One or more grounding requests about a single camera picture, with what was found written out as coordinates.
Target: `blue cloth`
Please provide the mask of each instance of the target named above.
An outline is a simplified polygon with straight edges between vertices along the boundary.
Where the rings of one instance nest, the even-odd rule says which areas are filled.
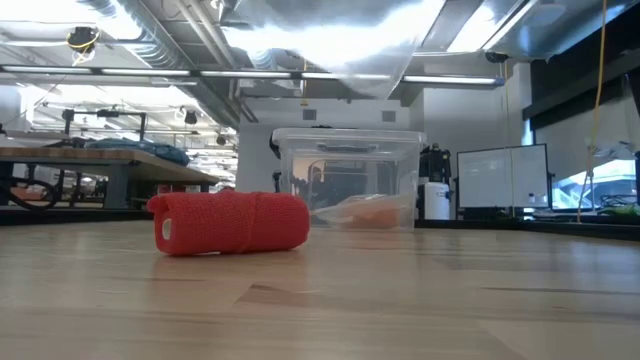
[[[155,155],[161,159],[171,161],[182,166],[189,164],[187,154],[167,144],[156,144],[148,141],[132,141],[129,139],[102,139],[94,142],[88,142],[85,145],[87,149],[125,149],[125,150],[141,150],[149,154]]]

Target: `red cohesive wrap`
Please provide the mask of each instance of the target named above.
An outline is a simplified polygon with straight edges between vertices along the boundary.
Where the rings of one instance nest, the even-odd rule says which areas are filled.
[[[309,233],[307,206],[288,194],[171,193],[154,196],[148,208],[158,250],[169,255],[289,250]]]

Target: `wooden table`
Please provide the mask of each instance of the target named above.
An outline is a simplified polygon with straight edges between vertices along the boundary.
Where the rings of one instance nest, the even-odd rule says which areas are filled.
[[[111,209],[127,207],[130,182],[200,185],[208,191],[210,184],[219,181],[217,177],[134,150],[0,148],[0,176],[10,176],[13,164],[46,165],[108,176],[105,208]]]
[[[637,360],[640,244],[314,231],[170,258],[151,222],[0,228],[2,359]]]

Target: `wood grain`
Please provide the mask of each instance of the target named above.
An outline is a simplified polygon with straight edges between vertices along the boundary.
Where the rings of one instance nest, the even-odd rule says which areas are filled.
[[[638,359],[640,246],[314,231],[165,257],[150,222],[0,228],[2,359]]]
[[[109,176],[107,166],[92,165],[98,161],[121,161],[131,164],[131,178],[134,180],[153,181],[190,181],[215,183],[217,177],[186,168],[170,161],[163,160],[143,151],[115,149],[72,149],[72,148],[10,148],[0,147],[0,160],[16,161],[31,159],[31,162],[55,161],[60,164],[47,166],[65,170]],[[65,160],[86,160],[86,164],[63,164]]]

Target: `container lid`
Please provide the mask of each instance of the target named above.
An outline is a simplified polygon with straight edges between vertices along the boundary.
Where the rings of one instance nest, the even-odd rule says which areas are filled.
[[[425,143],[425,134],[417,131],[281,128],[273,132],[276,145],[283,140],[347,140]]]

